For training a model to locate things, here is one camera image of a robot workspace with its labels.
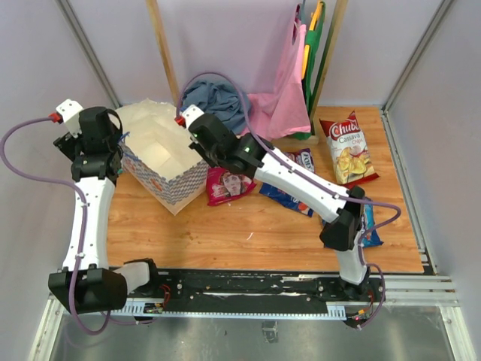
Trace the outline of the pink snack packet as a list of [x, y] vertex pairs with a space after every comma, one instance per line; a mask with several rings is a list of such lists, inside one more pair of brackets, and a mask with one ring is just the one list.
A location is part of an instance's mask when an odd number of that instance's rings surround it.
[[224, 168], [209, 168], [207, 170], [206, 192], [208, 206], [228, 203], [251, 193], [256, 183], [242, 174], [232, 174]]

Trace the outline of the purple snack packet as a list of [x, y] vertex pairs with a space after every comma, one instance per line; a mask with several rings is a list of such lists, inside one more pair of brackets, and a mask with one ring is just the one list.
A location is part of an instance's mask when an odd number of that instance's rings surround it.
[[313, 155], [310, 148], [289, 151], [286, 152], [286, 155], [296, 164], [301, 165], [303, 168], [311, 172], [315, 172]]

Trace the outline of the blue Burts chips bag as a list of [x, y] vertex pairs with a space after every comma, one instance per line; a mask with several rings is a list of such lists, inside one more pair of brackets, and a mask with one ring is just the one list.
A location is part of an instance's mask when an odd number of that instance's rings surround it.
[[296, 211], [308, 217], [313, 216], [313, 210], [309, 208], [306, 204], [289, 195], [288, 193], [285, 193], [282, 190], [271, 186], [270, 184], [263, 183], [259, 190], [259, 193], [263, 196], [267, 196], [271, 200], [274, 200], [278, 204], [282, 205], [284, 208], [288, 208], [292, 211]]

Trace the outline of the blue checkered paper bag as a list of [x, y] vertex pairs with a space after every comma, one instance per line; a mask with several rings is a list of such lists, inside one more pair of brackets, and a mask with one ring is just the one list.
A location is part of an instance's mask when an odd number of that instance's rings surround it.
[[205, 191], [208, 164], [168, 102], [145, 99], [116, 109], [123, 124], [123, 168], [173, 215]]

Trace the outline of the red Chubi cassava chips bag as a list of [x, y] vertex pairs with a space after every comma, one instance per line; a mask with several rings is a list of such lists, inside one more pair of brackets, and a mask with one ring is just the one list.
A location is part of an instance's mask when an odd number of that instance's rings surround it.
[[320, 120], [319, 123], [326, 137], [339, 185], [352, 188], [379, 177], [355, 111], [344, 121]]

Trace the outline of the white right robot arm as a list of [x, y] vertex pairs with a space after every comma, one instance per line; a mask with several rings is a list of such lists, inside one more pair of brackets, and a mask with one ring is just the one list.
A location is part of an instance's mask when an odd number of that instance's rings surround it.
[[365, 192], [333, 184], [293, 162], [265, 139], [250, 133], [237, 137], [217, 117], [200, 108], [187, 108], [179, 121], [189, 131], [190, 148], [209, 166], [270, 184], [303, 202], [324, 221], [319, 238], [336, 253], [340, 291], [359, 300], [368, 291], [368, 266], [362, 256], [362, 222]]

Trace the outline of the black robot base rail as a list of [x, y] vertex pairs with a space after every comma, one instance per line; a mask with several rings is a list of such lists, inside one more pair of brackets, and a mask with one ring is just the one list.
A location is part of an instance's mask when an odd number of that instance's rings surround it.
[[115, 316], [354, 320], [363, 323], [386, 297], [374, 276], [350, 286], [337, 274], [161, 269], [150, 296], [134, 291]]

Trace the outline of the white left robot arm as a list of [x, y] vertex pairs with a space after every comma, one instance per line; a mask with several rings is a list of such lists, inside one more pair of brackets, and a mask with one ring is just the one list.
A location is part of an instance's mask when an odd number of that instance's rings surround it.
[[123, 158], [116, 111], [67, 99], [56, 114], [68, 131], [53, 144], [71, 160], [76, 200], [68, 252], [61, 271], [49, 276], [50, 292], [71, 314], [119, 310], [134, 292], [155, 296], [161, 279], [152, 259], [114, 270], [107, 260], [108, 216]]

